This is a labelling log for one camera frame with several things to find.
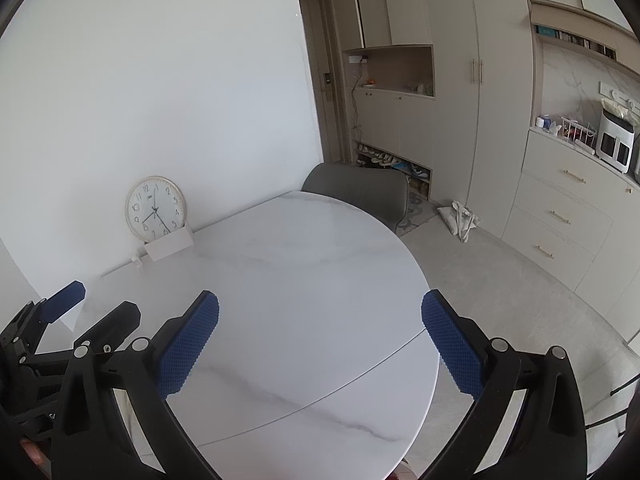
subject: clock face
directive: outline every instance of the clock face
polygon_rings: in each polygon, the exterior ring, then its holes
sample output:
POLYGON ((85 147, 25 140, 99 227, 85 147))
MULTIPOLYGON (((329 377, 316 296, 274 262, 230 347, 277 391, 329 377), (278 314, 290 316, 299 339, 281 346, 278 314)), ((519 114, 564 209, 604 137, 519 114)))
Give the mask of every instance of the clock face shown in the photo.
POLYGON ((184 197, 173 182, 161 176, 150 176, 137 183, 129 191, 126 207, 129 227, 145 242, 184 227, 184 197))

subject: plastic bag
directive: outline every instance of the plastic bag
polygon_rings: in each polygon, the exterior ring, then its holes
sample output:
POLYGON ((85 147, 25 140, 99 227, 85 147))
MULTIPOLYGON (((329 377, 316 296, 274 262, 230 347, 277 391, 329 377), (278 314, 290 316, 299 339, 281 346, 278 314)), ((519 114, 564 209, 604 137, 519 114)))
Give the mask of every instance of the plastic bag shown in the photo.
POLYGON ((636 134, 640 131, 640 117, 629 110, 629 108, 626 108, 611 99, 607 99, 606 97, 602 98, 602 107, 610 114, 631 124, 636 134))
POLYGON ((457 235, 462 243, 468 242, 469 231, 478 225, 478 216, 460 202, 454 202, 452 207, 440 207, 438 212, 451 234, 457 235))

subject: white marble tabletop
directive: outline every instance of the white marble tabletop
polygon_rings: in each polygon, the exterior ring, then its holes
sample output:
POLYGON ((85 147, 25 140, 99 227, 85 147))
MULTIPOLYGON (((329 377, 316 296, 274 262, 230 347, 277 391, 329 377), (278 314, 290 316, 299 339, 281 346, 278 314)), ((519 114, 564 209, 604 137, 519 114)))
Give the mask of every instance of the white marble tabletop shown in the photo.
POLYGON ((132 301, 142 321, 125 345, 151 337, 205 289, 220 322, 168 403, 214 468, 231 480, 386 478, 426 416, 439 361, 420 317, 429 287, 402 242, 359 209, 292 192, 197 232, 193 248, 108 274, 74 335, 132 301))

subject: clock hand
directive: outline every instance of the clock hand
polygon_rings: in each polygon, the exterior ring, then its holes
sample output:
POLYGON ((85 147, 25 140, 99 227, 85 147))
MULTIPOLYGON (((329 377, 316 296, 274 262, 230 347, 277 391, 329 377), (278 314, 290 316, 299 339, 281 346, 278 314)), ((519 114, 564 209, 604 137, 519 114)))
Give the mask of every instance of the clock hand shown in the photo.
POLYGON ((164 222, 162 222, 162 225, 164 226, 164 228, 165 228, 167 231, 171 232, 171 230, 166 226, 166 224, 165 224, 164 222))
POLYGON ((142 223, 145 223, 147 220, 149 220, 155 212, 156 212, 156 210, 154 209, 153 213, 151 213, 151 215, 149 215, 148 217, 146 217, 146 218, 142 221, 142 223))

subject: cabinet handle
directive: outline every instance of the cabinet handle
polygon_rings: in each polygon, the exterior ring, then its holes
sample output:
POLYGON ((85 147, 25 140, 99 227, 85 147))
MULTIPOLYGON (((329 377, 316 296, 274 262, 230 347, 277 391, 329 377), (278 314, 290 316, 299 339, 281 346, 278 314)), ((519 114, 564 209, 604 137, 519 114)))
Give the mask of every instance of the cabinet handle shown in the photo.
POLYGON ((580 177, 579 177, 579 176, 577 176, 577 175, 574 175, 574 174, 573 174, 573 173, 571 173, 571 171, 569 171, 569 170, 564 170, 564 173, 565 173, 565 174, 567 174, 567 175, 569 175, 570 177, 574 178, 574 179, 575 179, 575 180, 577 180, 578 182, 581 182, 581 183, 583 183, 583 184, 586 184, 586 183, 587 183, 587 181, 586 181, 586 180, 584 180, 583 178, 580 178, 580 177))
POLYGON ((565 224, 571 225, 571 222, 569 222, 566 218, 562 218, 558 213, 556 213, 555 211, 550 211, 550 213, 555 216, 558 220, 564 222, 565 224))
POLYGON ((536 249, 539 250, 542 254, 544 254, 547 258, 551 258, 552 260, 555 260, 553 254, 547 253, 542 247, 540 247, 539 245, 536 245, 536 249))

